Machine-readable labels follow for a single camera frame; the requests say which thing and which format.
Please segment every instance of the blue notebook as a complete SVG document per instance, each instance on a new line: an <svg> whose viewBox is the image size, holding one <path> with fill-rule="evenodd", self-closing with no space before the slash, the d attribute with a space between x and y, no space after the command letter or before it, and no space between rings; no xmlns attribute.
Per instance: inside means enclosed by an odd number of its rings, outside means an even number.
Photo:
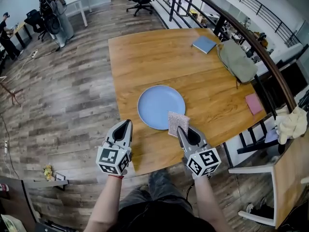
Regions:
<svg viewBox="0 0 309 232"><path fill-rule="evenodd" d="M192 43L197 49L200 49L204 53L209 53L217 44L208 39L205 36L200 36L196 41Z"/></svg>

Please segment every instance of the metal railing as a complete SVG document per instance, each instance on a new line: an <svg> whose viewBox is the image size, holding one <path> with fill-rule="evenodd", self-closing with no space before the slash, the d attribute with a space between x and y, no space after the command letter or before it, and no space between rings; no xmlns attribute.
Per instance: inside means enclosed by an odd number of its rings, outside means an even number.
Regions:
<svg viewBox="0 0 309 232"><path fill-rule="evenodd" d="M298 38L294 35L294 33L282 22L279 17L277 17L273 12L271 12L267 7L261 4L258 0L238 0L240 3L243 3L248 8L250 8L253 12L256 13L259 17L261 17L267 24L274 29L275 33L277 33L283 40L284 43L290 47L297 43L300 43Z"/></svg>
<svg viewBox="0 0 309 232"><path fill-rule="evenodd" d="M213 33L219 37L229 39L228 35L224 32L223 26L224 23L227 21L229 24L231 24L241 35L242 37L250 44L252 49L257 53L257 55L260 57L260 59L263 61L265 66L268 68L270 74L274 77L274 79L278 82L279 87L281 88L283 92L283 96L285 99L285 103L287 104L287 107L290 112L294 110L296 107L296 102L294 100L294 97L291 93L291 90L286 84L286 81L284 80L282 74L280 73L278 67L273 62L273 60L270 58L267 51L261 46L261 44L257 41L257 39L254 37L254 35L249 32L242 24L240 24L231 14L229 14L227 11L222 10L220 7L218 7L213 1L211 0L200 0L203 3L207 4L209 7L211 7L213 10L217 12L217 14L220 16L217 21L213 21L209 16L207 16L200 8L198 8L196 5L192 3L193 0L156 0L163 9L169 14L169 21L172 20L177 24L179 28L182 28L181 24L178 20L182 20L184 24L186 24L187 27L192 28L192 26L187 22L186 17L181 16L179 13L179 10L182 9L186 12L186 14L200 27L204 28L205 26L198 22L198 20L191 15L190 8L193 7L195 10L197 10L203 17L205 17L209 23L214 27ZM182 1L185 1L188 3L187 8L184 8L182 6ZM271 110L273 116L276 116L276 112L274 110L274 106L271 102L271 100L268 97L268 94L265 92L265 89L263 88L262 83L259 81L259 77L256 75L255 79L257 83L261 86L262 90L264 90L264 96L265 101L267 103L267 106Z"/></svg>

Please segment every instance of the wooden floor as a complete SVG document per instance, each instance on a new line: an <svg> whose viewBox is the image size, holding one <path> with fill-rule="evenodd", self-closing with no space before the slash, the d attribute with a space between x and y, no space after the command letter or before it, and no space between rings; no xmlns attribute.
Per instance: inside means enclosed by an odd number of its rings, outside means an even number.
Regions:
<svg viewBox="0 0 309 232"><path fill-rule="evenodd" d="M86 14L87 28L80 14L71 17L75 36L67 46L32 60L23 67L19 79L7 84L11 90L24 89L17 95L21 107L12 106L7 93L0 90L0 113L10 132L9 147L19 177L43 180L44 165L52 164L54 171L70 180L65 192L56 188L30 190L35 209L44 218L64 226L80 230L85 227L106 179L95 164L97 147L107 130L119 121L107 40L164 28L155 14L140 11L133 17L134 11L126 13L125 8L132 4L127 0L112 0L109 5L94 9ZM37 48L41 56L54 47L49 36L44 43L34 38L23 57ZM8 61L2 75L13 77L23 63ZM7 136L2 121L0 128L3 145ZM238 216L247 203L259 203L265 195L272 198L270 176L229 174L225 152L218 150L222 164L211 178L211 184L229 224L238 232L271 231L270 227ZM0 170L1 175L10 176L3 161ZM185 194L192 179L185 176L183 166L172 166L169 171L174 184ZM134 176L129 171L123 180L122 198L147 183L147 179L148 175ZM196 214L194 188L189 201Z"/></svg>

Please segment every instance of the blue plate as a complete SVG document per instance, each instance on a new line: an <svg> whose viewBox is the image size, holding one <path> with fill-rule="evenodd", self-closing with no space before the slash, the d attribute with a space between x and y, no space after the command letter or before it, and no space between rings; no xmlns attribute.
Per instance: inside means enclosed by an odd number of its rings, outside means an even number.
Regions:
<svg viewBox="0 0 309 232"><path fill-rule="evenodd" d="M157 85L146 89L137 103L141 120L151 128L167 130L169 128L168 111L184 115L185 104L175 89Z"/></svg>

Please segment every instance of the pink notebook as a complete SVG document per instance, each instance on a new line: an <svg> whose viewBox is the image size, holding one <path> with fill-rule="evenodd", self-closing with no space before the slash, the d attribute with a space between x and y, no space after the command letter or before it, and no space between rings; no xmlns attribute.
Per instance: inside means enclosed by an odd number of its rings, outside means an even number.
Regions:
<svg viewBox="0 0 309 232"><path fill-rule="evenodd" d="M263 110L261 103L255 93L246 96L246 103L253 115Z"/></svg>

